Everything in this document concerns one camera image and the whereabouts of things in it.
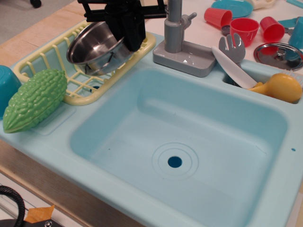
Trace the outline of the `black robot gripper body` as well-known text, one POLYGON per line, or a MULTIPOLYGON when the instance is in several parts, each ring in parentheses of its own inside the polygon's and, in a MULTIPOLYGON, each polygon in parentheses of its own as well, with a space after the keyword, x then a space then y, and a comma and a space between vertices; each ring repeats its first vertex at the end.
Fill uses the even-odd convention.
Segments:
POLYGON ((139 0, 79 0, 78 3, 83 6, 88 22, 165 18, 167 9, 162 0, 150 6, 144 6, 139 0))

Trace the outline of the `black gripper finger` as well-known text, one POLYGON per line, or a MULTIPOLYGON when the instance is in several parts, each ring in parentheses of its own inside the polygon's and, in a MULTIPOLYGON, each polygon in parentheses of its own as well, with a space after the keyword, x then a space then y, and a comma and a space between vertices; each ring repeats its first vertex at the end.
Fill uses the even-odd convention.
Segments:
POLYGON ((122 17, 125 44, 132 52, 137 51, 146 38, 144 15, 141 4, 133 4, 122 17))
POLYGON ((117 41, 123 39, 127 45, 127 37, 125 31, 125 14, 127 6, 125 4, 107 4, 105 7, 106 23, 117 41))

